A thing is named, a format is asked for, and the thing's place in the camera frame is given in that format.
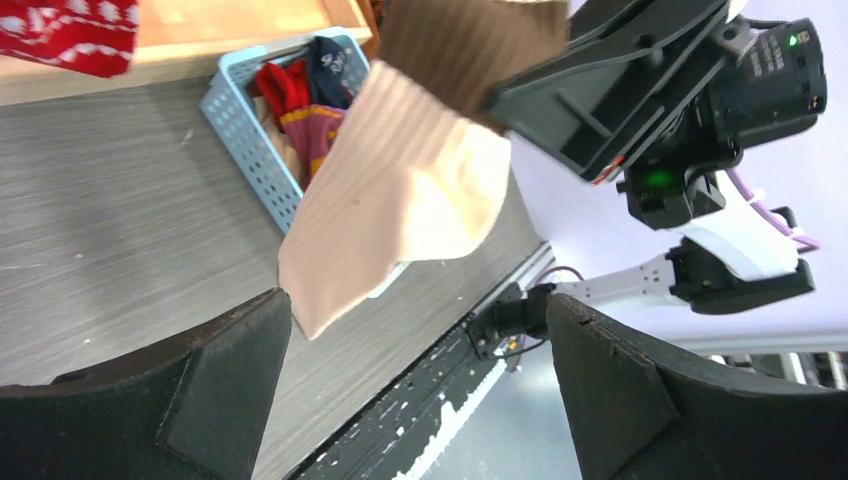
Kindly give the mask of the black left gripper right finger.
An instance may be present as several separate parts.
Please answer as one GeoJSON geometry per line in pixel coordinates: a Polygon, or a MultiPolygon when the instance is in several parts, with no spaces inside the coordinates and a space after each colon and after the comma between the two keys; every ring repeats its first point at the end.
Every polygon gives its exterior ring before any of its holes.
{"type": "Polygon", "coordinates": [[[572,297],[547,307],[586,479],[843,479],[847,395],[719,364],[572,297]]]}

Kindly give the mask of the navy sock with white cuff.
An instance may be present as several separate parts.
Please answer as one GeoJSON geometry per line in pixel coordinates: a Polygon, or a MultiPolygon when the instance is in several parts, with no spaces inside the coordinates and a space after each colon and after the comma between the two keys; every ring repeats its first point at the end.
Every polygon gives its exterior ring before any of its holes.
{"type": "Polygon", "coordinates": [[[347,109],[353,99],[343,85],[348,55],[334,40],[316,36],[308,45],[306,60],[313,104],[347,109]]]}

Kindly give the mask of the red santa sock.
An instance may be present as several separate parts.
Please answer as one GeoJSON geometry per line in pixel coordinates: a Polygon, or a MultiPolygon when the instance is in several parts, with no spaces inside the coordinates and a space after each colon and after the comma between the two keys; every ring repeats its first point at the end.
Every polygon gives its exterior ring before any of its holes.
{"type": "Polygon", "coordinates": [[[248,86],[248,93],[265,99],[275,126],[282,130],[280,119],[285,114],[312,104],[307,60],[301,58],[283,66],[265,63],[248,86]]]}

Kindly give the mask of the purple striped sock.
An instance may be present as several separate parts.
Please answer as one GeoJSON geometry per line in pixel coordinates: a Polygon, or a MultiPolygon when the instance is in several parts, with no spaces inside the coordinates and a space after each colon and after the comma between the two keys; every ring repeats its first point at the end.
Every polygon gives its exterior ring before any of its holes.
{"type": "Polygon", "coordinates": [[[306,189],[323,164],[346,114],[346,109],[313,104],[279,118],[282,131],[298,156],[302,189],[306,189]]]}

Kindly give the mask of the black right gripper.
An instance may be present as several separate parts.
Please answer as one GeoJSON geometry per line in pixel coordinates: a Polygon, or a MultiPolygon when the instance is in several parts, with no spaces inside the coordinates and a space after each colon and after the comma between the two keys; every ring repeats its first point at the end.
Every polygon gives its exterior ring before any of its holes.
{"type": "Polygon", "coordinates": [[[686,186],[735,154],[709,83],[737,58],[726,1],[588,1],[565,53],[496,85],[488,117],[586,182],[686,186]]]}

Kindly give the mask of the red snowflake sock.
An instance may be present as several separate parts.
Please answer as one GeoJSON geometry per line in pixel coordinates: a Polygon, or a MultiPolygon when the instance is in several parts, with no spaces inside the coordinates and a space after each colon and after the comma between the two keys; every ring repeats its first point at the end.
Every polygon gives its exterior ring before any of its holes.
{"type": "Polygon", "coordinates": [[[100,78],[126,73],[140,27],[136,1],[1,0],[1,54],[100,78]]]}

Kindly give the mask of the striped beige sock front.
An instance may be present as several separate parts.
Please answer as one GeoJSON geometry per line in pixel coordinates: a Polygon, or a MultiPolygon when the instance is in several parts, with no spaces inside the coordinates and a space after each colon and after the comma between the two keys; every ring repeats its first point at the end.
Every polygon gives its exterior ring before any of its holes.
{"type": "Polygon", "coordinates": [[[270,106],[264,97],[253,98],[253,103],[257,119],[266,133],[266,136],[269,138],[270,144],[283,160],[285,166],[292,177],[296,180],[297,184],[300,187],[303,187],[306,175],[303,170],[300,157],[294,149],[290,138],[278,129],[275,124],[272,111],[270,110],[270,106]]]}

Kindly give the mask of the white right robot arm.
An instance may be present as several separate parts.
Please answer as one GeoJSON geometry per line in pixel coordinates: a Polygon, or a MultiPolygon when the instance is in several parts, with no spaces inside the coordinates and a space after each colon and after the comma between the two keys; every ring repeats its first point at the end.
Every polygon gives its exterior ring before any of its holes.
{"type": "Polygon", "coordinates": [[[607,315],[725,315],[811,292],[801,253],[812,241],[735,167],[746,149],[804,132],[825,111],[813,23],[750,20],[727,1],[590,1],[571,26],[564,54],[494,88],[489,117],[582,180],[614,183],[632,217],[682,240],[604,276],[542,278],[495,306],[492,331],[546,338],[556,294],[607,315]]]}

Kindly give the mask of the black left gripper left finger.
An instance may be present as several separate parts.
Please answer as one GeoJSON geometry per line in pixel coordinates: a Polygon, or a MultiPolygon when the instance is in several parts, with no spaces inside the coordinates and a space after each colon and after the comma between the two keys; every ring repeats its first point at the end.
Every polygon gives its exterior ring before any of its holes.
{"type": "Polygon", "coordinates": [[[248,479],[290,339],[268,290],[120,357],[1,390],[5,479],[248,479]]]}

